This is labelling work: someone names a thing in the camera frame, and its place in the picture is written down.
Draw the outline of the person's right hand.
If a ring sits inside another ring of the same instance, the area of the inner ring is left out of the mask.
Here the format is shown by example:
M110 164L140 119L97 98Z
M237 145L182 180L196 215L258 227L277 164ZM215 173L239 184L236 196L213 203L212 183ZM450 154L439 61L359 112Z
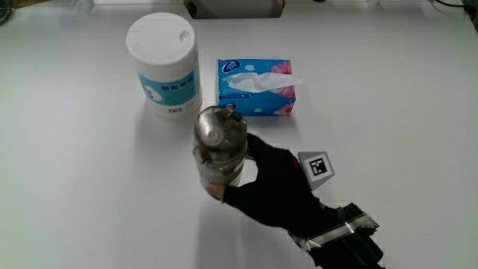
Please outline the person's right hand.
M247 135L249 154L258 168L254 182L240 187L209 184L205 190L266 226L280 227L292 235L309 238L338 222L336 210L320 203L309 186L298 160L287 149Z

